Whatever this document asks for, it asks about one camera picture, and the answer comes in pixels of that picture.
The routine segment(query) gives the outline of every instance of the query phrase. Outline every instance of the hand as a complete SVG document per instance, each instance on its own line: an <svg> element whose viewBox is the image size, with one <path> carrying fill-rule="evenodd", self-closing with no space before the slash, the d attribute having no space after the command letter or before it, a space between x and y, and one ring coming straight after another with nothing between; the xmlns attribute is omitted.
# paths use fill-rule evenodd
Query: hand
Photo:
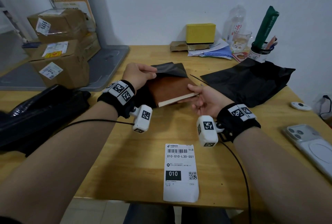
<svg viewBox="0 0 332 224"><path fill-rule="evenodd" d="M156 72L155 67L132 62L126 66L122 80L130 82L136 92L145 85L147 80L156 78Z"/></svg>
<svg viewBox="0 0 332 224"><path fill-rule="evenodd" d="M210 86L193 86L188 84L188 88L191 91L199 93L199 96L187 98L178 101L178 103L191 101L194 112L199 116L209 115L217 118L222 108L233 103L232 100Z"/></svg>

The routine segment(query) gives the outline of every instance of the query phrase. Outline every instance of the jeans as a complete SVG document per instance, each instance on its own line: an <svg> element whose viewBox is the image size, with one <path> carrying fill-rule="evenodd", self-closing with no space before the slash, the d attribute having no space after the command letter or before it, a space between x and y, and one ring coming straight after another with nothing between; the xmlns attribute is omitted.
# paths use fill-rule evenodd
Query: jeans
<svg viewBox="0 0 332 224"><path fill-rule="evenodd" d="M175 224L172 205L130 204L123 224ZM182 207L181 224L231 224L223 208Z"/></svg>

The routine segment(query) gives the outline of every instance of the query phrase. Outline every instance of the brown leather notebook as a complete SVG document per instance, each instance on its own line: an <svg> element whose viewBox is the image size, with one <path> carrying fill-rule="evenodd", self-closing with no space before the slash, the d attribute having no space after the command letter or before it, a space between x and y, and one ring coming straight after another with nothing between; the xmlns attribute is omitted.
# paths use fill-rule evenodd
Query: brown leather notebook
<svg viewBox="0 0 332 224"><path fill-rule="evenodd" d="M197 86L189 78L178 76L156 77L147 81L149 91L158 107L198 95L188 89L188 84Z"/></svg>

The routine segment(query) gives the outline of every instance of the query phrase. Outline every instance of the wooden table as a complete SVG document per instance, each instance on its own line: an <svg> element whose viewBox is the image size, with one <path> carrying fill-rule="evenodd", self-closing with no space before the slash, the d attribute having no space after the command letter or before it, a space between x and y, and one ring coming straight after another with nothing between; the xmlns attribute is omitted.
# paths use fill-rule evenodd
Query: wooden table
<svg viewBox="0 0 332 224"><path fill-rule="evenodd" d="M233 67L235 60L188 57L186 52L169 51L169 46L132 46L113 80L121 79L129 62L147 65L182 62L187 74L199 77ZM0 91L0 109L9 111L38 92ZM100 92L89 99L93 105ZM291 101L300 99L285 87L265 104L252 111L262 130L305 166L322 176L281 134L280 127L305 123L313 126L332 143L332 131L313 112L295 110ZM76 193L76 197L141 202L163 201L163 172L166 143L193 144L196 155L200 195L197 202L181 205L219 206L246 209L247 193L242 172L231 153L222 144L213 148L200 146L196 129L197 116L188 104L175 104L153 110L149 130L137 134L127 125L116 124L99 157ZM233 144L227 145L236 153ZM0 180L24 160L19 152L0 155ZM250 184L252 208L265 209L264 203Z"/></svg>

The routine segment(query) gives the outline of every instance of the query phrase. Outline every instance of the pen holder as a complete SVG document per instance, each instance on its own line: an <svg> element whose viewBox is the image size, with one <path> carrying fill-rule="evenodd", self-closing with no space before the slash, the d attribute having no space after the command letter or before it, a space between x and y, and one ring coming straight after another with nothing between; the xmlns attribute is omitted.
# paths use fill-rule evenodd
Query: pen holder
<svg viewBox="0 0 332 224"><path fill-rule="evenodd" d="M254 46L254 43L252 43L250 52L248 54L248 57L255 60L255 61L258 61L258 62L262 63L262 62L265 62L265 60L267 58L267 55L269 53L271 53L271 51L273 49L274 49L274 47L270 48L270 49L258 48L256 46Z"/></svg>

